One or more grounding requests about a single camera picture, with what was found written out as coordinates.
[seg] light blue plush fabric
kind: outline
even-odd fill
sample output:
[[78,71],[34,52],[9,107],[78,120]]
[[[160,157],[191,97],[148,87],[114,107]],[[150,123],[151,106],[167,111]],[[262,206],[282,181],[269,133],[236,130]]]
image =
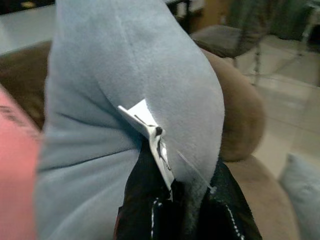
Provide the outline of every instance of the light blue plush fabric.
[[209,62],[162,0],[57,0],[46,123],[35,192],[39,240],[112,239],[141,136],[119,114],[146,99],[166,130],[174,176],[194,221],[224,120]]
[[295,209],[303,240],[320,239],[320,169],[289,154],[280,184]]

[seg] white tag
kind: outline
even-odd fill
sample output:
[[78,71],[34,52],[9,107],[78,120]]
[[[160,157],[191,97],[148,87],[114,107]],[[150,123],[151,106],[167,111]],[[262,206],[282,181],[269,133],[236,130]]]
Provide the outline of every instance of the white tag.
[[157,127],[155,119],[150,113],[146,100],[143,99],[135,106],[126,110],[122,106],[118,106],[121,115],[141,134],[149,140],[149,146],[154,160],[159,168],[163,180],[170,191],[170,198],[172,199],[171,184],[175,180],[172,170],[169,166],[167,157],[167,148],[163,142],[162,136],[165,131],[157,135]]

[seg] pink fabric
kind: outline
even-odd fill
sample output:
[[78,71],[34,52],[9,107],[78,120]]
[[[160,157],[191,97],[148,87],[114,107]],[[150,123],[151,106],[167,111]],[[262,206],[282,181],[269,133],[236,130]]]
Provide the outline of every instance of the pink fabric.
[[39,130],[0,86],[0,240],[34,240]]

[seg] light blue pillow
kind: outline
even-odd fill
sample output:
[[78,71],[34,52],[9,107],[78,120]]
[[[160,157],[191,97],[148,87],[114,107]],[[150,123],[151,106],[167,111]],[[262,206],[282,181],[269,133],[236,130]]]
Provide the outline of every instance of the light blue pillow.
[[320,240],[320,170],[289,154],[279,182],[295,209],[301,238]]

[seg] black bag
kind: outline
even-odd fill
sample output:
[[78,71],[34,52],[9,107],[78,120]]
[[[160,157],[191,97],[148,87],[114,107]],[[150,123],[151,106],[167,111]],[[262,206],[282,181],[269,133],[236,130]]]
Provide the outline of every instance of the black bag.
[[[219,159],[199,213],[197,239],[261,240],[249,206],[229,169]],[[184,187],[171,185],[173,200],[143,140],[138,161],[125,187],[114,240],[179,240],[184,218]]]

